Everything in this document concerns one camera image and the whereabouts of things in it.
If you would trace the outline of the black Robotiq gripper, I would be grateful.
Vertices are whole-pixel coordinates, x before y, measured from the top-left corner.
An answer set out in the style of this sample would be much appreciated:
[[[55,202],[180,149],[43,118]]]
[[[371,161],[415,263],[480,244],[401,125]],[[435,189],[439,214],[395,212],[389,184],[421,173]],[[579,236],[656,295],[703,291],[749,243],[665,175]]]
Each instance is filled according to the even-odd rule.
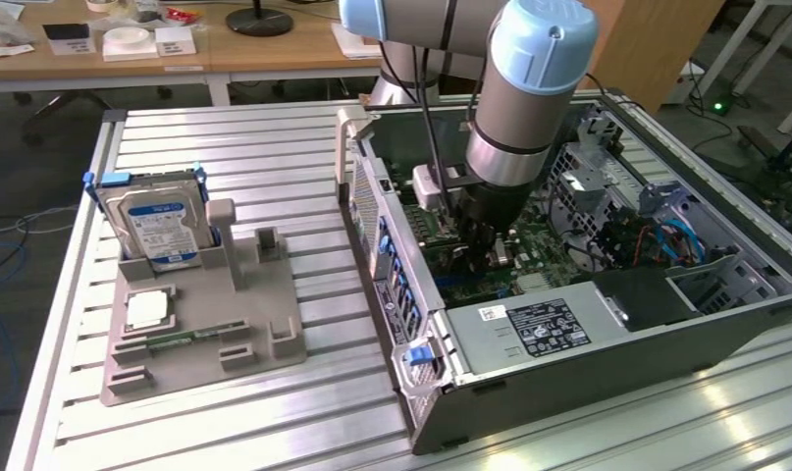
[[[459,230],[461,234],[489,228],[508,231],[528,201],[528,185],[500,186],[475,183],[463,188],[459,197]]]

